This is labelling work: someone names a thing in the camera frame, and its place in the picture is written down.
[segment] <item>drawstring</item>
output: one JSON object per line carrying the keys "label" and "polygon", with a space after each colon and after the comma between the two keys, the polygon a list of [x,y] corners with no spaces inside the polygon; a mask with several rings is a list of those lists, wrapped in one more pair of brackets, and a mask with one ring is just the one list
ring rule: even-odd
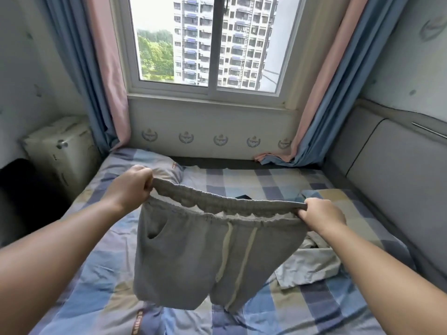
{"label": "drawstring", "polygon": [[224,275],[225,267],[227,266],[228,261],[228,253],[230,248],[230,239],[231,239],[231,233],[233,231],[233,225],[230,222],[227,222],[228,224],[228,231],[225,234],[225,237],[223,238],[222,242],[222,264],[220,265],[220,269],[216,274],[216,282],[219,282]]}
{"label": "drawstring", "polygon": [[229,306],[231,306],[231,304],[234,302],[234,300],[236,299],[236,295],[239,291],[239,287],[240,284],[242,282],[242,277],[244,275],[244,270],[245,270],[245,266],[247,265],[248,259],[249,259],[249,254],[251,251],[251,247],[253,246],[253,242],[254,242],[254,237],[256,236],[256,232],[257,232],[257,228],[253,228],[250,237],[249,237],[249,242],[247,244],[247,248],[245,249],[245,255],[244,255],[244,259],[242,261],[242,264],[240,265],[240,270],[239,270],[239,274],[237,276],[236,282],[234,284],[234,292],[233,295],[230,299],[230,302],[227,303],[227,305],[225,306],[225,309],[228,309]]}

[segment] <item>apartment building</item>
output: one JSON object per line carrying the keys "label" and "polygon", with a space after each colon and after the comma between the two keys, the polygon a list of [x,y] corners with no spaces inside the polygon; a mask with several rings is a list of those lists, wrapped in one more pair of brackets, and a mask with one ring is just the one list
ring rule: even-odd
{"label": "apartment building", "polygon": [[[228,0],[218,86],[258,90],[278,0]],[[214,0],[174,0],[174,82],[208,85]]]}

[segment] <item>gray upholstered headboard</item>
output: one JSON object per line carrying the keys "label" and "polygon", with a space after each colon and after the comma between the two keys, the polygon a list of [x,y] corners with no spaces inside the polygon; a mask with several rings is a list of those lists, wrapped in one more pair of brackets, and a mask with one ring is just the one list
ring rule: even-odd
{"label": "gray upholstered headboard", "polygon": [[420,273],[447,291],[447,138],[441,135],[447,136],[444,122],[361,100],[323,170],[337,187],[356,190],[409,246]]}

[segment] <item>hand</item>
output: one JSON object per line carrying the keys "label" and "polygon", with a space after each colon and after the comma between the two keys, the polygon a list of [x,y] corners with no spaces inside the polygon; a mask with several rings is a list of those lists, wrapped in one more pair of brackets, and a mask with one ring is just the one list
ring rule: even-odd
{"label": "hand", "polygon": [[140,165],[129,168],[109,185],[101,201],[122,209],[126,215],[140,207],[152,191],[152,169]]}
{"label": "hand", "polygon": [[346,218],[343,212],[329,200],[322,200],[316,197],[309,197],[305,200],[307,210],[298,210],[298,216],[308,227],[321,234],[334,225],[346,224]]}

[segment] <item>blue curtain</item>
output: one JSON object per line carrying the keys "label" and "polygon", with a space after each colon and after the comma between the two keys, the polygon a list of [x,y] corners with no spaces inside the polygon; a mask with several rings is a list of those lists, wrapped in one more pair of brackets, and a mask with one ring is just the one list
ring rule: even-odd
{"label": "blue curtain", "polygon": [[315,117],[291,162],[268,155],[261,163],[303,167],[321,163],[365,84],[407,0],[368,0]]}
{"label": "blue curtain", "polygon": [[109,111],[84,0],[36,0],[59,54],[82,95],[99,151],[105,155],[118,138]]}

